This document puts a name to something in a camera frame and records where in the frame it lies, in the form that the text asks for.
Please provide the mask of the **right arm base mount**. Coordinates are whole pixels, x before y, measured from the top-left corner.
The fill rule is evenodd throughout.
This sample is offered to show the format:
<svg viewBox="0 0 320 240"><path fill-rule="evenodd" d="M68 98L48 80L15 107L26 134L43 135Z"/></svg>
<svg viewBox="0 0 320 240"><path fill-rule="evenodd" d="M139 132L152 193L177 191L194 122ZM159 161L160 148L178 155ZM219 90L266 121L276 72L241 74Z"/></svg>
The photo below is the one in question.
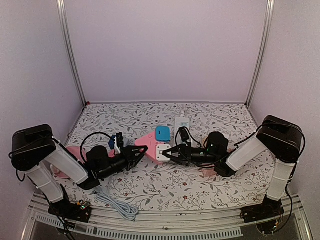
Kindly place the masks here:
<svg viewBox="0 0 320 240"><path fill-rule="evenodd" d="M280 217L284 213L285 211L281 200L271 200L265 196L263 202L260 204L242 207L239 216L245 223L252 223Z"/></svg>

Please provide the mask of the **cyan square adapter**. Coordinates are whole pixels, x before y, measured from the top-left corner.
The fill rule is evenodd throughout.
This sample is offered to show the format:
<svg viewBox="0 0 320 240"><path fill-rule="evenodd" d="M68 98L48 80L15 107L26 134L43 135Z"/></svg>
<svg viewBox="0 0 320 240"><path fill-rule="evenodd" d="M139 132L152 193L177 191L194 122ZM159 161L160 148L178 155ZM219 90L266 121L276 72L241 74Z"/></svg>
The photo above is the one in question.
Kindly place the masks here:
<svg viewBox="0 0 320 240"><path fill-rule="evenodd" d="M169 142L171 140L171 132L168 126L157 126L155 129L155 139L158 142Z"/></svg>

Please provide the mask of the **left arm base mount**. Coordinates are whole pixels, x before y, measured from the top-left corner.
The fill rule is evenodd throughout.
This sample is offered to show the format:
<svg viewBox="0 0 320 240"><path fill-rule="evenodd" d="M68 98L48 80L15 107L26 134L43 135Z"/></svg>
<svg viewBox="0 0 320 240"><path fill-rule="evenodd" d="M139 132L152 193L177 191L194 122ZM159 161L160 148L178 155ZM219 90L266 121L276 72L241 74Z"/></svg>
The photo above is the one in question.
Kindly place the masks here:
<svg viewBox="0 0 320 240"><path fill-rule="evenodd" d="M67 220L88 223L92 208L88 205L70 202L67 198L52 203L49 202L48 213Z"/></svg>

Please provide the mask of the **beige cube socket plug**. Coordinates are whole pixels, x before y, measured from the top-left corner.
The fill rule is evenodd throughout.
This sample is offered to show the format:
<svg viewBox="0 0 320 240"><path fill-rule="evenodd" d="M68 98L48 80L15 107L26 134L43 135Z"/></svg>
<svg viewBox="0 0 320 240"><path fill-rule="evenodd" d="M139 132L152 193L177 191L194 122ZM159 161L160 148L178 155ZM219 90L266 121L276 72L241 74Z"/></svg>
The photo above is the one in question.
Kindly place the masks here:
<svg viewBox="0 0 320 240"><path fill-rule="evenodd" d="M207 137L202 139L202 146L203 146L203 148L206 148L206 147L207 147L207 142L208 142L208 138L207 138Z"/></svg>

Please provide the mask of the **white power strip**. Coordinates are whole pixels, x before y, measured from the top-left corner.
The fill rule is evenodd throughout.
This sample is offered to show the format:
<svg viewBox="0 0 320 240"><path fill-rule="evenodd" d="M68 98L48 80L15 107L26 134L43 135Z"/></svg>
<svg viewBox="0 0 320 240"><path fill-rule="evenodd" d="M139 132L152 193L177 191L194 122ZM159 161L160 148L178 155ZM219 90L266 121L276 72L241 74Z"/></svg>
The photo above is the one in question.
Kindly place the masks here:
<svg viewBox="0 0 320 240"><path fill-rule="evenodd" d="M174 129L178 130L181 127L190 128L190 119L186 117L184 112L176 116L174 120Z"/></svg>

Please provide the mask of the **white cube socket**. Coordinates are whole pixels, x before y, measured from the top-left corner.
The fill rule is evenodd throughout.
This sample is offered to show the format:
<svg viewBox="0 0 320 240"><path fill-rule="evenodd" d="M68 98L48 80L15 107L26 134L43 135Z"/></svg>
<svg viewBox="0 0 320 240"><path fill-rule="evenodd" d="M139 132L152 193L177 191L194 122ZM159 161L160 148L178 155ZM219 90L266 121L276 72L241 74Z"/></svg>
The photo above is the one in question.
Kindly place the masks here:
<svg viewBox="0 0 320 240"><path fill-rule="evenodd" d="M171 161L168 157L163 155L163 152L165 150L169 150L170 148L171 148L171 146L169 144L158 144L156 146L155 156L156 156L156 160L159 163L167 163L167 162Z"/></svg>

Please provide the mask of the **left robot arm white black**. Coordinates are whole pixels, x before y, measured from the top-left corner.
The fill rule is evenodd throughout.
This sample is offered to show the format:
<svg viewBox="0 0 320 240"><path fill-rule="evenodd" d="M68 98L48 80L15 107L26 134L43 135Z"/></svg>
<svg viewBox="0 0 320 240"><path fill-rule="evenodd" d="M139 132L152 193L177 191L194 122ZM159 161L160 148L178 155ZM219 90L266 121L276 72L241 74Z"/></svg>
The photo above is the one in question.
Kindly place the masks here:
<svg viewBox="0 0 320 240"><path fill-rule="evenodd" d="M121 133L113 142L119 149L113 157L102 145L76 157L53 136L48 124L42 124L13 134L9 158L12 166L29 177L63 217L70 217L75 211L74 205L65 199L62 186L53 179L45 163L62 171L79 188L89 191L100 186L101 180L135 168L148 151L146 145L124 146Z"/></svg>

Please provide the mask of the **pink cube socket plug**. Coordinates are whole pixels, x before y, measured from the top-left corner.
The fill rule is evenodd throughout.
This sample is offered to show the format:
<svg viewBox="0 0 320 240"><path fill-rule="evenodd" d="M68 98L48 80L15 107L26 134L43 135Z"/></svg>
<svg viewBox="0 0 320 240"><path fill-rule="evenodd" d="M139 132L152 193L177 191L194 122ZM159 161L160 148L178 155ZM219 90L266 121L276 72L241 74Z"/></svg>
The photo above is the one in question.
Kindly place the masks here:
<svg viewBox="0 0 320 240"><path fill-rule="evenodd" d="M209 178L217 175L217 173L213 169L202 169L202 174L204 178Z"/></svg>

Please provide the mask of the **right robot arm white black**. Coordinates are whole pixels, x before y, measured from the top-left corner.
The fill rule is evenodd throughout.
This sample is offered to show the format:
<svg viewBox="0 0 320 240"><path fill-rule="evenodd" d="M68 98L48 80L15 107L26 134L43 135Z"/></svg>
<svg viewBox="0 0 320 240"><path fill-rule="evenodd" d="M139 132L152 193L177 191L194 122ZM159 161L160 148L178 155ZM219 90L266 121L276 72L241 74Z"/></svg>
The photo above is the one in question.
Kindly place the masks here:
<svg viewBox="0 0 320 240"><path fill-rule="evenodd" d="M268 115L263 123L246 139L236 143L228 152L229 140L220 132L211 132L203 147L193 147L188 141L188 129L181 127L182 143L160 151L163 157L180 166L196 165L214 169L221 177L231 177L248 162L263 152L271 152L275 167L266 192L266 200L259 206L262 218L269 218L278 210L278 201L291 181L305 147L306 138L302 129L288 121Z"/></svg>

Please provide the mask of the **pink triangular socket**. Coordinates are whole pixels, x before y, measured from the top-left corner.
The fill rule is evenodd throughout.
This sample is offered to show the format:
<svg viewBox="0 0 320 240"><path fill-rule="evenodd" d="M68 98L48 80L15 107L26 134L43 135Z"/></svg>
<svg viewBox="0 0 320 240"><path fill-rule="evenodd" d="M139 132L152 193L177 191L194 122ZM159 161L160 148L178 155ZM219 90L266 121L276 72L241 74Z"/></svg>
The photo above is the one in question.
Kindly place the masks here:
<svg viewBox="0 0 320 240"><path fill-rule="evenodd" d="M145 156L156 163L160 163L160 161L157 160L157 145L165 144L163 141L157 141L156 140L156 132L153 131L151 133L148 133L145 136L142 136L135 140L134 145L135 146L147 146L148 150L145 153Z"/></svg>

